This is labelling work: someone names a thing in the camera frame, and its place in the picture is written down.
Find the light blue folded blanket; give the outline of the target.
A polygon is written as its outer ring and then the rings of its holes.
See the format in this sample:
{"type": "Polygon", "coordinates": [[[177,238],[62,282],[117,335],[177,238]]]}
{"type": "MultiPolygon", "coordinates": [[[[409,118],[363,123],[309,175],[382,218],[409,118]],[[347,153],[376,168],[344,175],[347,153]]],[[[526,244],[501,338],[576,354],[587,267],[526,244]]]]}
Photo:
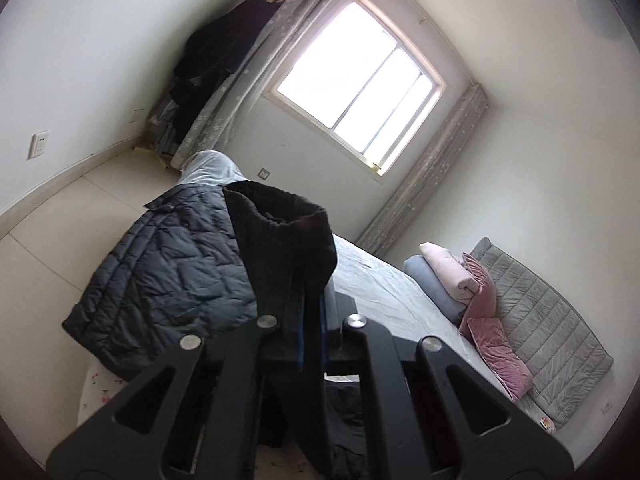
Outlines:
{"type": "Polygon", "coordinates": [[[404,262],[405,274],[413,278],[449,322],[459,327],[466,305],[452,298],[423,256],[414,255],[404,262]]]}

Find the pale pink folded blanket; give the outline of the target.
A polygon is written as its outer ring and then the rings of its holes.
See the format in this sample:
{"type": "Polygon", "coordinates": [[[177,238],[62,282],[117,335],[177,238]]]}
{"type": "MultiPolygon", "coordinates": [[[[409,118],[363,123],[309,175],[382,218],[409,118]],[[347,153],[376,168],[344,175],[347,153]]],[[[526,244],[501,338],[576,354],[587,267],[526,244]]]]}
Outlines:
{"type": "Polygon", "coordinates": [[[449,296],[460,304],[469,304],[480,291],[480,283],[471,272],[445,247],[423,243],[419,248],[449,296]]]}

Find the grey patterned curtain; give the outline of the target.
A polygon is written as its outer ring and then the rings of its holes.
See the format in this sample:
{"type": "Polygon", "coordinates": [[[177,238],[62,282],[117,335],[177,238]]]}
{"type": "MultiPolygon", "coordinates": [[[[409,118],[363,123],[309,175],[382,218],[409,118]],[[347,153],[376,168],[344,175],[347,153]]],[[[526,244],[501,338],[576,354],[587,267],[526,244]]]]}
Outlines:
{"type": "Polygon", "coordinates": [[[405,179],[357,238],[358,247],[378,258],[390,250],[454,166],[488,107],[481,84],[466,89],[405,179]]]}

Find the left grey curtain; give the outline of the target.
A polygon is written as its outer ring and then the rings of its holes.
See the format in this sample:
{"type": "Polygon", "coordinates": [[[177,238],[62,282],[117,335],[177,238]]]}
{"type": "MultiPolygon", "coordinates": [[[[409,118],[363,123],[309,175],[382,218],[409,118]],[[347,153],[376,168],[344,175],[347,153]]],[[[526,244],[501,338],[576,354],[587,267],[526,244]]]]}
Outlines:
{"type": "Polygon", "coordinates": [[[283,0],[248,49],[240,67],[217,89],[195,118],[170,166],[182,169],[194,154],[222,151],[257,103],[299,40],[337,0],[283,0]]]}

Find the window with white frame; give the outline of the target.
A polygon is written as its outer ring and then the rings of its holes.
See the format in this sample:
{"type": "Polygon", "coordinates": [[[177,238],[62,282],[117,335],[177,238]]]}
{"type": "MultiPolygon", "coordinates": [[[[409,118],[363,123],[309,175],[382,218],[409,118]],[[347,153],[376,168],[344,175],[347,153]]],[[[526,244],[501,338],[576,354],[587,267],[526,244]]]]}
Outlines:
{"type": "Polygon", "coordinates": [[[277,102],[384,176],[448,87],[372,0],[341,0],[274,80],[277,102]]]}

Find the pink velvet pillow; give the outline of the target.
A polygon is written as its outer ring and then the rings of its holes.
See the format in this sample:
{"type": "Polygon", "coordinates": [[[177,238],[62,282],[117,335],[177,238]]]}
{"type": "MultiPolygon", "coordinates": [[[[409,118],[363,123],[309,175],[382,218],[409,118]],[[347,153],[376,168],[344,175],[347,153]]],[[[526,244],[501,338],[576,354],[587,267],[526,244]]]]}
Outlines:
{"type": "Polygon", "coordinates": [[[463,315],[460,333],[472,341],[485,364],[515,402],[532,388],[533,375],[513,351],[498,319],[497,289],[488,270],[467,252],[462,254],[462,262],[480,283],[480,288],[463,315]]]}

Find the grey quilted headboard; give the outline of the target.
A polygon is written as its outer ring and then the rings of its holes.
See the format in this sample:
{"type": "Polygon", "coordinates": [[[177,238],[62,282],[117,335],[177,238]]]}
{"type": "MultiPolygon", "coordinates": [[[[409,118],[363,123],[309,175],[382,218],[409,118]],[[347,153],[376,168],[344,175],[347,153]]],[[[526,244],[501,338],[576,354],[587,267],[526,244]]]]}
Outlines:
{"type": "Polygon", "coordinates": [[[612,356],[555,288],[488,237],[472,256],[494,280],[506,338],[533,375],[529,399],[563,427],[608,374],[612,356]]]}

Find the black quilted puffer jacket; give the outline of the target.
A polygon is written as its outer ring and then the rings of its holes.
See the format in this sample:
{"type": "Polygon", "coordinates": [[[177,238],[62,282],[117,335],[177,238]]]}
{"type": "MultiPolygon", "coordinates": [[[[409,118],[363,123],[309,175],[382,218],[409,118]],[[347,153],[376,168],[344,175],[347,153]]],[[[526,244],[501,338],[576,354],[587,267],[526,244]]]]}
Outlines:
{"type": "Polygon", "coordinates": [[[62,324],[125,380],[183,336],[212,339],[257,312],[221,186],[179,184],[145,208],[62,324]]]}

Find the white wall socket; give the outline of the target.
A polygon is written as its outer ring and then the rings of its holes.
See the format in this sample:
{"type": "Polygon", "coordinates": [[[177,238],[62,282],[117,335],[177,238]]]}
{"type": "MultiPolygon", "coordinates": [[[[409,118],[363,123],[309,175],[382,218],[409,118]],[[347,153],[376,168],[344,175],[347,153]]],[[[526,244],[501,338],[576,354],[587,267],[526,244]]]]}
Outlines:
{"type": "Polygon", "coordinates": [[[270,177],[270,171],[266,168],[262,168],[258,171],[257,177],[265,181],[270,177]]]}

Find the dark clothes hanging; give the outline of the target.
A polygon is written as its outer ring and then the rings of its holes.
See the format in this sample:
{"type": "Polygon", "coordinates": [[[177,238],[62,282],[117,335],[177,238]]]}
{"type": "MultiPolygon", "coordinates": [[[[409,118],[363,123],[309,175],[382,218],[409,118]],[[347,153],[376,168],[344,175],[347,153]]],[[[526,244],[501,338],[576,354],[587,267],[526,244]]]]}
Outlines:
{"type": "Polygon", "coordinates": [[[278,9],[270,0],[244,0],[186,40],[168,90],[148,119],[154,151],[165,155],[182,142],[207,101],[240,67],[278,9]]]}

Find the cherry print bed sheet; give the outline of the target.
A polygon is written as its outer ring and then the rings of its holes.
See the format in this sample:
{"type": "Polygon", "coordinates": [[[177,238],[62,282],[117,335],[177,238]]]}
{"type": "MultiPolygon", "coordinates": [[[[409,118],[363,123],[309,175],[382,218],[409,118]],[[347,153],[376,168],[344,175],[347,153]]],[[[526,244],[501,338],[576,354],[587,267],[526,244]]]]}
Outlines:
{"type": "Polygon", "coordinates": [[[81,426],[96,411],[103,408],[126,385],[122,378],[110,372],[95,356],[90,356],[81,390],[77,426],[81,426]]]}

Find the large black coat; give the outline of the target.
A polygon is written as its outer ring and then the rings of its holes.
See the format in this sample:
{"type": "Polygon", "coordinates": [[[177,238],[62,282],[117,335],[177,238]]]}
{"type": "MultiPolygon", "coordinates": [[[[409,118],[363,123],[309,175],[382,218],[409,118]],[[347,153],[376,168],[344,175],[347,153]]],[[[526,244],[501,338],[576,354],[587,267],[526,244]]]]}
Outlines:
{"type": "Polygon", "coordinates": [[[303,196],[255,181],[224,186],[229,217],[258,315],[281,327],[281,353],[268,366],[259,440],[296,443],[329,479],[368,475],[358,382],[324,377],[340,351],[341,320],[354,300],[335,291],[337,250],[326,210],[303,196]]]}

